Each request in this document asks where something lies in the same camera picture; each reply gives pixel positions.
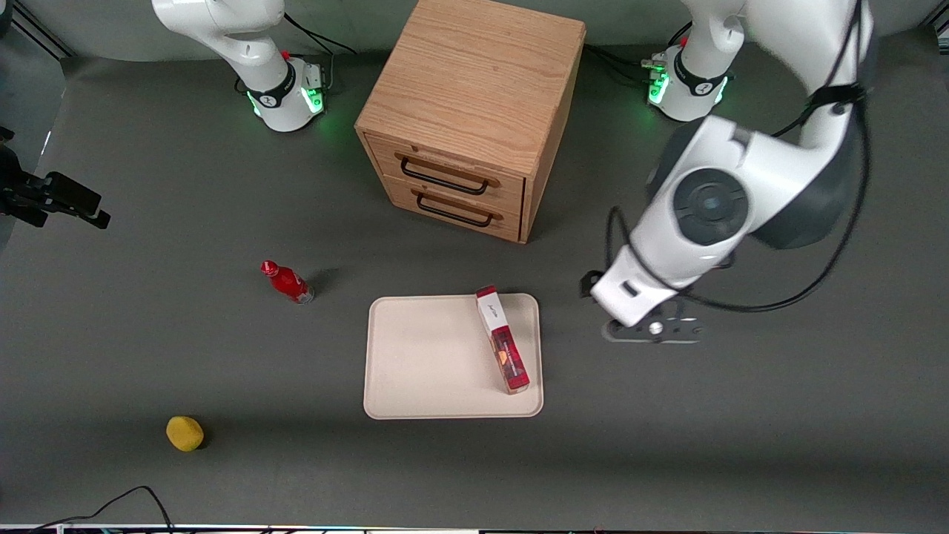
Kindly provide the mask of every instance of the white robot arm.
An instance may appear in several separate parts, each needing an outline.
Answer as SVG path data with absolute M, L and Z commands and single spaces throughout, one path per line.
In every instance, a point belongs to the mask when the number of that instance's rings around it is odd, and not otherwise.
M 233 67 L 254 111 L 271 129 L 299 129 L 323 111 L 319 67 L 285 59 L 267 36 L 230 37 L 276 26 L 284 17 L 284 0 L 152 0 L 152 8 L 167 29 L 214 50 Z
M 674 134 L 649 178 L 651 203 L 591 291 L 626 327 L 715 268 L 748 234 L 777 249 L 824 238 L 856 189 L 858 66 L 873 24 L 864 2 L 685 3 L 696 18 L 685 48 L 666 51 L 675 55 L 662 111 L 689 119 L 711 110 L 744 40 L 738 15 L 801 80 L 809 111 L 797 145 L 715 116 Z

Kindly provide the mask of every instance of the red and white box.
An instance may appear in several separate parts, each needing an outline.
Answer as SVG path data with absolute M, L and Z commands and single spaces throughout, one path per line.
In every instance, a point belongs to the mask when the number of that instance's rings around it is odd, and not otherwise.
M 504 308 L 501 307 L 501 299 L 498 298 L 494 286 L 478 290 L 477 309 L 481 314 L 484 328 L 488 332 L 491 346 L 494 348 L 494 356 L 501 369 L 501 376 L 504 377 L 508 393 L 515 394 L 526 390 L 530 385 L 530 378 L 527 370 L 524 369 L 524 362 L 521 361 L 517 345 L 514 344 L 508 318 L 504 316 Z

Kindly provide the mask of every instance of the black metal handle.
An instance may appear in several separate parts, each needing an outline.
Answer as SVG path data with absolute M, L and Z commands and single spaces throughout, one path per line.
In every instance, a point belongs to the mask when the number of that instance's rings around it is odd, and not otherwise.
M 424 199 L 425 196 L 421 193 L 416 193 L 416 195 L 419 196 L 416 199 L 416 205 L 419 207 L 420 210 L 427 211 L 429 213 L 434 213 L 436 215 L 441 215 L 442 217 L 447 217 L 448 219 L 457 220 L 458 222 L 464 222 L 465 224 L 471 224 L 472 226 L 476 226 L 478 228 L 487 228 L 488 225 L 491 224 L 491 220 L 494 218 L 494 215 L 490 213 L 488 214 L 488 219 L 484 221 L 472 220 L 465 217 L 461 217 L 460 215 L 455 215 L 454 213 L 451 213 L 451 212 L 440 210 L 438 208 L 433 208 L 432 206 L 426 206 L 425 204 L 421 203 L 422 199 Z
M 449 189 L 454 189 L 461 193 L 467 193 L 469 195 L 484 195 L 484 192 L 488 190 L 488 181 L 485 180 L 481 183 L 481 187 L 473 189 L 472 187 L 465 187 L 464 185 L 458 185 L 457 183 L 451 183 L 450 181 L 445 181 L 442 179 L 435 178 L 434 176 L 428 176 L 427 174 L 421 174 L 413 170 L 409 170 L 405 165 L 409 164 L 408 158 L 402 158 L 402 174 L 408 177 L 417 178 L 421 181 L 427 181 L 435 185 L 441 185 L 442 187 L 448 187 Z

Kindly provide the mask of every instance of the black cable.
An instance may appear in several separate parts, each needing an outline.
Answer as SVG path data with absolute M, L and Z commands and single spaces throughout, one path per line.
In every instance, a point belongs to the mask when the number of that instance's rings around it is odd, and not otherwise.
M 850 36 L 853 34 L 854 28 L 856 28 L 857 30 L 857 53 L 856 53 L 857 67 L 855 68 L 855 78 L 859 81 L 859 70 L 860 70 L 860 64 L 861 64 L 860 54 L 861 54 L 861 51 L 863 50 L 863 0 L 856 0 L 855 2 L 854 13 L 850 19 L 849 25 L 847 26 L 847 37 L 844 41 L 844 45 L 841 48 L 840 53 L 838 54 L 838 58 L 842 58 L 846 54 L 847 47 L 849 46 L 849 43 L 850 43 Z M 828 85 L 830 81 L 832 81 L 833 78 L 837 75 L 837 71 L 839 70 L 840 63 L 841 63 L 840 59 L 834 62 L 834 67 L 828 76 Z M 866 189 L 869 186 L 869 180 L 870 180 L 870 150 L 871 150 L 869 126 L 866 121 L 866 100 L 859 100 L 856 103 L 854 103 L 853 112 L 855 114 L 857 127 L 860 130 L 861 138 L 863 141 L 863 149 L 862 149 L 862 152 L 863 152 L 862 168 L 863 169 L 862 169 L 862 175 L 860 179 L 860 185 L 857 189 L 857 198 L 856 198 L 856 201 L 854 201 L 853 210 L 850 214 L 850 219 L 847 222 L 847 227 L 844 229 L 844 233 L 841 235 L 840 242 L 837 244 L 837 248 L 834 250 L 833 254 L 830 256 L 830 260 L 828 260 L 828 263 L 825 265 L 824 270 L 810 285 L 808 285 L 806 288 L 798 292 L 796 295 L 791 296 L 789 298 L 785 298 L 783 300 L 779 300 L 777 302 L 772 302 L 770 304 L 743 305 L 743 304 L 730 304 L 727 302 L 721 302 L 719 300 L 714 300 L 711 298 L 707 298 L 705 296 L 696 295 L 692 293 L 692 291 L 689 288 L 681 289 L 681 288 L 677 288 L 673 286 L 664 278 L 657 275 L 656 272 L 653 271 L 653 269 L 643 260 L 642 255 L 640 255 L 640 252 L 636 249 L 636 247 L 633 246 L 632 240 L 630 239 L 630 236 L 629 236 L 630 233 L 628 231 L 628 225 L 626 224 L 625 217 L 623 216 L 623 211 L 620 209 L 619 206 L 614 206 L 612 209 L 610 209 L 609 215 L 606 220 L 606 226 L 607 226 L 606 257 L 607 259 L 610 259 L 612 256 L 612 252 L 610 250 L 611 248 L 610 241 L 612 240 L 611 228 L 612 228 L 612 223 L 613 223 L 614 218 L 617 218 L 618 221 L 620 222 L 621 229 L 623 230 L 623 237 L 625 240 L 625 244 L 627 247 L 629 247 L 629 251 L 633 255 L 633 257 L 640 263 L 642 269 L 648 275 L 654 278 L 659 284 L 664 286 L 666 289 L 675 291 L 677 294 L 693 302 L 702 304 L 704 306 L 708 306 L 710 308 L 726 310 L 729 312 L 754 314 L 754 313 L 771 312 L 774 310 L 787 308 L 788 306 L 796 304 L 797 302 L 800 302 L 801 300 L 807 298 L 808 296 L 813 294 L 814 291 L 816 291 L 817 288 L 820 287 L 822 283 L 824 283 L 824 281 L 830 275 L 830 272 L 833 271 L 834 267 L 837 265 L 837 262 L 840 259 L 841 254 L 844 252 L 844 249 L 847 248 L 847 245 L 850 242 L 850 238 L 853 235 L 853 230 L 857 225 L 857 220 L 860 218 L 860 215 L 863 212 L 863 208 L 864 208 L 864 201 L 866 199 Z M 612 261 L 609 261 L 607 263 L 606 265 L 607 269 L 609 268 L 611 263 Z
M 855 13 L 857 9 L 861 9 L 860 8 L 860 6 L 862 5 L 861 2 L 862 0 L 857 0 L 857 2 L 854 4 Z M 830 86 L 830 84 L 833 82 L 834 76 L 836 76 L 837 72 L 840 70 L 840 63 L 841 61 L 844 60 L 844 55 L 847 52 L 847 47 L 850 46 L 850 36 L 853 34 L 854 28 L 857 28 L 858 32 L 861 32 L 861 33 L 863 32 L 863 22 L 864 22 L 863 15 L 859 15 L 859 18 L 854 18 L 854 16 L 851 16 L 850 22 L 847 26 L 847 37 L 844 40 L 844 46 L 840 49 L 840 52 L 837 54 L 837 57 L 834 59 L 833 67 L 830 69 L 830 74 L 828 75 L 827 79 L 824 81 L 824 86 Z M 863 39 L 863 35 L 857 36 L 858 47 L 861 45 L 862 39 Z M 858 61 L 857 68 L 858 69 L 860 67 L 859 65 L 860 52 L 861 50 L 858 48 L 857 49 L 857 61 Z M 791 123 L 788 124 L 787 126 L 772 133 L 772 137 L 781 137 L 784 134 L 795 129 L 797 126 L 805 123 L 810 117 L 810 114 L 814 112 L 814 109 L 815 107 L 813 107 L 813 104 L 808 103 L 808 105 L 804 108 L 804 111 L 801 111 L 801 114 L 798 115 L 796 119 L 791 121 Z
M 333 73 L 333 67 L 334 67 L 334 65 L 333 65 L 333 58 L 336 56 L 336 54 L 333 53 L 332 50 L 330 50 L 329 48 L 327 48 L 326 45 L 324 45 L 323 43 L 321 43 L 321 42 L 319 41 L 319 39 L 317 39 L 316 37 L 313 37 L 313 36 L 310 35 L 309 33 L 307 33 L 306 36 L 309 37 L 310 39 L 312 39 L 313 41 L 315 41 L 317 45 L 320 45 L 321 47 L 323 47 L 323 49 L 326 50 L 326 52 L 329 54 L 329 82 L 326 84 L 326 90 L 330 90 L 331 88 L 333 88 L 333 78 L 334 78 L 334 73 Z M 303 58 L 303 55 L 301 55 L 301 54 L 290 54 L 289 56 L 290 56 L 290 57 L 295 57 L 295 58 Z M 241 88 L 240 88 L 240 85 L 241 85 L 242 83 L 243 83 L 243 80 L 241 80 L 241 79 L 240 79 L 240 76 L 238 76 L 237 79 L 234 80 L 234 92 L 236 92 L 236 93 L 238 93 L 238 94 L 241 94 L 241 95 L 247 94 L 247 91 L 248 91 L 249 89 L 248 89 L 248 87 L 247 87 L 246 85 L 244 85 L 244 88 L 241 89 Z
M 623 65 L 629 65 L 631 67 L 641 67 L 640 62 L 633 61 L 631 59 L 626 59 L 624 57 L 620 57 L 614 54 L 613 52 L 606 50 L 605 48 L 597 47 L 596 45 L 584 45 L 584 48 L 593 52 L 594 54 L 603 56 L 606 59 L 611 59 L 615 61 L 616 63 L 622 63 Z
M 329 82 L 326 84 L 326 90 L 333 88 L 333 81 L 336 80 L 336 54 L 329 56 Z
M 327 41 L 328 43 L 332 43 L 333 45 L 336 45 L 336 46 L 339 47 L 339 48 L 345 48 L 345 49 L 349 50 L 350 52 L 352 52 L 353 54 L 359 54 L 359 52 L 357 52 L 357 51 L 354 50 L 353 48 L 348 47 L 348 46 L 344 45 L 343 43 L 340 43 L 339 41 L 333 41 L 332 39 L 330 39 L 329 37 L 326 37 L 325 35 L 320 35 L 319 33 L 315 32 L 315 31 L 312 31 L 312 30 L 310 30 L 310 29 L 304 28 L 303 26 L 300 25 L 300 23 L 298 23 L 297 21 L 293 20 L 293 17 L 289 16 L 289 15 L 286 14 L 286 13 L 284 13 L 284 18 L 287 19 L 287 22 L 293 24 L 296 28 L 298 28 L 300 31 L 302 31 L 302 32 L 305 33 L 306 35 L 309 35 L 310 37 L 318 37 L 318 38 L 320 38 L 320 39 L 323 39 L 324 41 Z
M 808 115 L 809 115 L 808 110 L 805 109 L 804 111 L 801 112 L 800 115 L 797 116 L 796 119 L 794 119 L 793 121 L 791 121 L 790 124 L 788 124 L 787 126 L 781 128 L 780 130 L 778 130 L 778 131 L 772 133 L 772 137 L 781 137 L 781 136 L 783 136 L 784 134 L 786 134 L 786 133 L 790 132 L 791 130 L 795 129 L 797 126 L 800 126 L 801 124 L 804 123 L 804 118 L 805 118 L 806 116 L 808 116 Z
M 603 61 L 603 63 L 604 63 L 607 67 L 609 67 L 610 70 L 616 72 L 616 73 L 619 74 L 620 76 L 624 77 L 626 80 L 629 80 L 629 81 L 632 81 L 632 82 L 638 82 L 638 83 L 643 83 L 643 82 L 646 81 L 646 77 L 645 77 L 645 76 L 639 76 L 639 77 L 634 76 L 634 75 L 632 75 L 632 74 L 630 74 L 630 73 L 628 73 L 628 72 L 624 72 L 624 71 L 623 71 L 621 68 L 619 68 L 618 66 L 613 65 L 613 63 L 610 62 L 609 56 L 602 55 L 598 50 L 596 50 L 596 49 L 594 49 L 594 48 L 587 48 L 586 50 L 587 50 L 588 52 L 590 52 L 591 54 L 593 54 L 594 56 L 596 56 L 597 58 L 599 58 L 601 61 Z
M 66 518 L 63 518 L 63 519 L 57 519 L 56 521 L 51 521 L 51 522 L 49 522 L 49 523 L 47 523 L 47 524 L 41 524 L 41 525 L 37 526 L 36 528 L 32 528 L 32 529 L 30 529 L 30 530 L 27 532 L 27 534 L 35 534 L 36 532 L 39 532 L 40 530 L 43 530 L 43 529 L 46 529 L 46 528 L 50 528 L 51 526 L 55 526 L 55 525 L 57 525 L 57 524 L 73 523 L 73 522 L 76 522 L 76 521 L 84 521 L 84 520 L 87 520 L 87 519 L 92 519 L 92 518 L 98 516 L 99 514 L 101 514 L 103 510 L 105 510 L 106 508 L 110 507 L 110 506 L 111 506 L 112 504 L 114 504 L 115 502 L 121 500 L 121 499 L 122 499 L 123 497 L 125 497 L 126 495 L 128 495 L 128 494 L 130 494 L 130 493 L 133 493 L 133 492 L 135 492 L 135 491 L 137 491 L 137 490 L 139 490 L 139 489 L 144 489 L 145 491 L 148 492 L 149 495 L 152 496 L 152 499 L 155 501 L 155 504 L 158 505 L 158 509 L 161 510 L 161 518 L 164 520 L 165 526 L 168 527 L 168 532 L 171 532 L 171 531 L 173 530 L 173 527 L 172 527 L 172 520 L 169 519 L 169 517 L 168 517 L 168 512 L 165 511 L 165 506 L 161 503 L 161 500 L 158 498 L 158 495 L 155 494 L 155 491 L 153 491 L 152 488 L 150 488 L 149 486 L 135 486 L 135 487 L 133 487 L 132 489 L 129 489 L 128 491 L 124 492 L 122 495 L 120 495 L 120 496 L 118 496 L 118 497 L 116 497 L 116 498 L 110 500 L 109 502 L 105 503 L 104 505 L 100 506 L 98 510 L 96 510 L 95 512 L 93 512 L 93 513 L 90 514 L 90 515 L 76 515 L 76 516 L 72 516 L 72 517 L 66 517 Z
M 683 26 L 682 28 L 680 28 L 679 31 L 677 31 L 675 35 L 672 36 L 672 39 L 669 39 L 669 44 L 668 44 L 668 46 L 669 46 L 669 47 L 673 46 L 673 45 L 676 43 L 676 41 L 678 41 L 679 38 L 680 38 L 682 35 L 684 35 L 685 32 L 688 31 L 689 28 L 691 28 L 691 27 L 692 27 L 692 21 L 690 20 L 688 23 L 686 23 L 685 26 Z
M 333 50 L 330 50 L 328 46 L 323 44 L 323 41 L 320 41 L 319 38 L 317 38 L 315 35 L 313 35 L 309 31 L 306 31 L 305 29 L 304 29 L 304 35 L 312 39 L 312 41 L 316 43 L 317 45 L 319 45 L 323 50 L 326 50 L 326 53 L 329 54 L 330 56 L 336 55 L 335 52 L 333 52 Z

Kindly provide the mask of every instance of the yellow ball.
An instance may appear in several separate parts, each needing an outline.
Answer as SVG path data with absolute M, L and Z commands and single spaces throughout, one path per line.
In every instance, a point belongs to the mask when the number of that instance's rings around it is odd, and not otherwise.
M 204 430 L 201 426 L 191 417 L 184 415 L 176 415 L 169 419 L 165 434 L 168 435 L 168 441 L 172 442 L 175 448 L 184 452 L 195 450 L 204 441 Z

